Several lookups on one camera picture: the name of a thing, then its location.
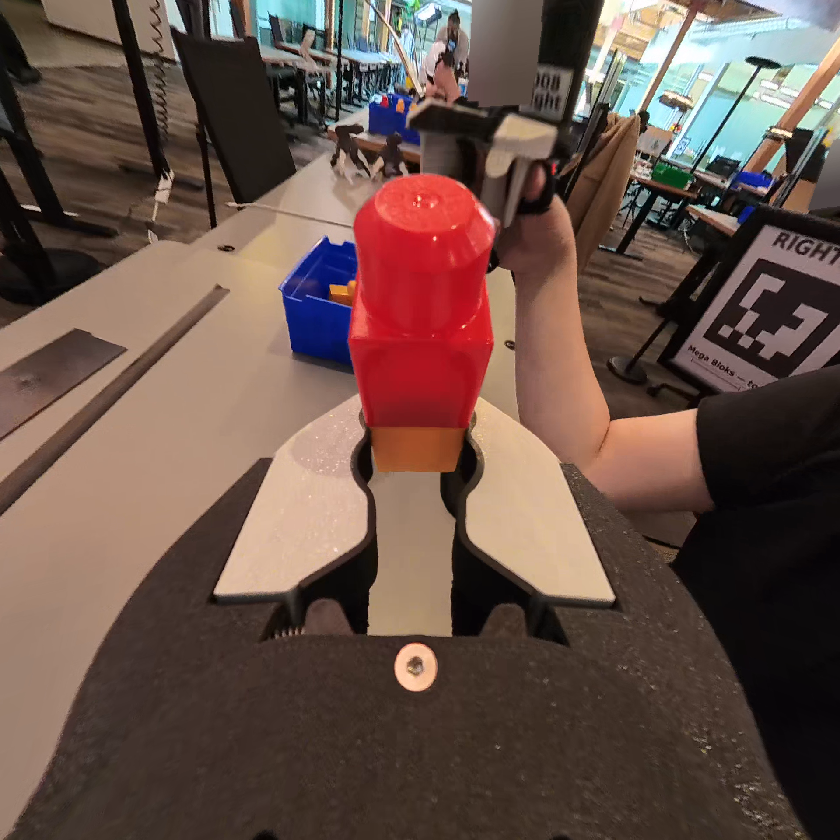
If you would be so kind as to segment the yellow mega block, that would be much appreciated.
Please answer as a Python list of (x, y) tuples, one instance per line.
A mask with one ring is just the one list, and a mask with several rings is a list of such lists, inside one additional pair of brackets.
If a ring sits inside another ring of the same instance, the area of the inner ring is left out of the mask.
[(455, 471), (464, 427), (370, 427), (375, 467), (381, 473)]

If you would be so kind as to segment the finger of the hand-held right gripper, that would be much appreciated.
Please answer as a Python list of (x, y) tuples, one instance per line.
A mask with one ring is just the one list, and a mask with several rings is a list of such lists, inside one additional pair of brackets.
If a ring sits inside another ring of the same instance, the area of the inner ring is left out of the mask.
[(533, 120), (421, 129), (422, 173), (506, 174), (519, 160), (550, 156), (557, 129)]
[(406, 125), (417, 132), (496, 132), (506, 114), (426, 98), (406, 115)]

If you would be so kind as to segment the black round-base floor stand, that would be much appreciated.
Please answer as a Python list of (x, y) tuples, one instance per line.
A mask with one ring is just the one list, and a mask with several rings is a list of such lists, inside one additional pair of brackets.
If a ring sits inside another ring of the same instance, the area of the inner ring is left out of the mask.
[(651, 348), (658, 349), (656, 364), (660, 364), (659, 357), (665, 352), (682, 320), (683, 316), (676, 312), (662, 318), (635, 354), (609, 358), (605, 363), (606, 369), (622, 382), (635, 386), (644, 385), (651, 394), (656, 395), (664, 386), (653, 383), (648, 369), (643, 364), (643, 357)]

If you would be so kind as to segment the black flat plate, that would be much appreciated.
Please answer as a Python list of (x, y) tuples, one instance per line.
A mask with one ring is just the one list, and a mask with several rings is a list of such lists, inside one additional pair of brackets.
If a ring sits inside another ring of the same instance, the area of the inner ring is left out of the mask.
[(1, 372), (1, 439), (126, 353), (120, 344), (72, 329)]

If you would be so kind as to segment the red mega block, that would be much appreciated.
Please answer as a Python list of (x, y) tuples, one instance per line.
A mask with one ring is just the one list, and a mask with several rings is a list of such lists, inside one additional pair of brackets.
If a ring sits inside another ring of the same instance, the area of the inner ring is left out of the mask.
[(418, 174), (384, 184), (353, 234), (349, 347), (367, 426), (467, 428), (494, 347), (494, 220), (466, 186)]

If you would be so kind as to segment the person's right forearm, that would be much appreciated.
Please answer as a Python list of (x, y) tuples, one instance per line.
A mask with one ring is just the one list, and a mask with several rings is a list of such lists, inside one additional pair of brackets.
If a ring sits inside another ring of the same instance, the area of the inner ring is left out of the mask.
[(511, 273), (521, 424), (619, 511), (711, 510), (697, 410), (612, 419), (585, 344), (576, 270)]

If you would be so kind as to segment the black floor lamp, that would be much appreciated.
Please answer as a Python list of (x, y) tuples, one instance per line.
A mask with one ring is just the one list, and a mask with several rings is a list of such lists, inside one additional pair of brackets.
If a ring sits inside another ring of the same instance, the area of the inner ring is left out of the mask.
[(747, 81), (742, 86), (742, 89), (738, 93), (737, 97), (731, 103), (729, 110), (725, 113), (725, 115), (720, 120), (718, 126), (711, 134), (708, 142), (702, 148), (702, 150), (696, 155), (695, 159), (693, 160), (692, 164), (689, 168), (689, 173), (694, 174), (700, 164), (703, 162), (705, 156), (710, 151), (712, 145), (717, 140), (719, 134), (723, 130), (723, 128), (727, 125), (729, 120), (731, 119), (733, 113), (735, 113), (736, 109), (738, 108), (740, 102), (744, 99), (744, 97), (749, 92), (752, 84), (756, 80), (756, 78), (760, 75), (760, 73), (764, 70), (773, 70), (776, 71), (781, 68), (781, 64), (775, 60), (763, 58), (760, 56), (747, 56), (745, 58), (745, 63), (748, 64), (752, 68), (752, 73), (747, 79)]

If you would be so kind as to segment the grey desk rail strip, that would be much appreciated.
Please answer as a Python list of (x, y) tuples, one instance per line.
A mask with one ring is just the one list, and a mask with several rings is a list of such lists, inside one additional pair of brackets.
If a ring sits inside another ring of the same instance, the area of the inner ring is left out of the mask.
[(1, 513), (11, 508), (104, 414), (222, 301), (229, 290), (215, 285), (127, 368), (11, 470), (1, 482)]

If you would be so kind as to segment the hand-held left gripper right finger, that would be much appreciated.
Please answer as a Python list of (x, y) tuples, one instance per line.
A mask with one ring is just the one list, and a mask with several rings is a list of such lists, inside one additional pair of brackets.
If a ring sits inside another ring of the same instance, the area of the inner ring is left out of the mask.
[(480, 398), (457, 469), (454, 634), (479, 634), (498, 606), (520, 608), (527, 634), (560, 634), (555, 607), (616, 606), (561, 462), (519, 421)]

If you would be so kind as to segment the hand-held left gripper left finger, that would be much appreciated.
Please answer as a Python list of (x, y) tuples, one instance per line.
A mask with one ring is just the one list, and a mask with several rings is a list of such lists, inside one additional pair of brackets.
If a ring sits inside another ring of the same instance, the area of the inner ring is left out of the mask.
[(369, 627), (377, 575), (371, 435), (352, 396), (274, 454), (213, 589), (218, 603), (276, 603), (300, 627), (313, 603)]

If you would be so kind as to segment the white power adapter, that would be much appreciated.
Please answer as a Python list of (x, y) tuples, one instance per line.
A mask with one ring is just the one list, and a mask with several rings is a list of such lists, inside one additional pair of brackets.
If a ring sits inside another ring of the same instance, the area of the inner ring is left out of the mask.
[(147, 239), (150, 245), (159, 241), (159, 235), (157, 234), (159, 215), (162, 208), (170, 202), (173, 185), (174, 173), (172, 171), (161, 175), (154, 192), (150, 219), (146, 225)]

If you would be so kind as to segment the framed marker sign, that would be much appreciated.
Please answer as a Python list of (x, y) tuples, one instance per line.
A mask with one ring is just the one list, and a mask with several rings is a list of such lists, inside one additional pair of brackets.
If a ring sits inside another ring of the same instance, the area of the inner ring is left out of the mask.
[(838, 358), (838, 221), (761, 206), (731, 236), (658, 364), (708, 396)]

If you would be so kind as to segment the wooden work table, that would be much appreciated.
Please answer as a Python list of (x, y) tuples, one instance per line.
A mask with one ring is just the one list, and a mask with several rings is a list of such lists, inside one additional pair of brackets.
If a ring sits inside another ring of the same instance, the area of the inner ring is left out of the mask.
[(678, 209), (684, 209), (690, 203), (690, 200), (698, 198), (698, 190), (688, 190), (685, 188), (678, 188), (673, 185), (657, 182), (651, 178), (633, 173), (632, 182), (639, 184), (647, 193), (646, 199), (643, 201), (638, 210), (634, 220), (627, 227), (624, 236), (619, 242), (618, 246), (614, 248), (613, 253), (616, 256), (622, 256), (627, 259), (635, 261), (642, 260), (642, 257), (632, 254), (628, 251), (631, 244), (634, 242), (637, 233), (647, 221), (648, 216), (652, 212), (657, 200), (662, 199), (667, 203), (677, 203)]

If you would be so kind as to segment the spare gripper with grey fingers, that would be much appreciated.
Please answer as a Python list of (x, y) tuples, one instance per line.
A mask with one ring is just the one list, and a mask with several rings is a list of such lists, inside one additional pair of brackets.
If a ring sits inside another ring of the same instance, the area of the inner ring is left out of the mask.
[(370, 180), (371, 170), (356, 139), (364, 127), (359, 123), (336, 124), (333, 131), (335, 147), (330, 162), (333, 173), (349, 183), (353, 183), (356, 176)]
[(371, 164), (371, 179), (387, 180), (409, 175), (402, 151), (403, 137), (398, 132), (386, 136), (385, 143)]

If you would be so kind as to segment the black display panel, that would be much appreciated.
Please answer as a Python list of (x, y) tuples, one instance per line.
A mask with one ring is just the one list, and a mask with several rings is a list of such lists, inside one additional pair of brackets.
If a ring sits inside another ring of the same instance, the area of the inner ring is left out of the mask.
[(171, 39), (196, 107), (208, 219), (215, 228), (209, 145), (237, 204), (261, 198), (298, 168), (258, 41), (197, 37), (174, 27)]

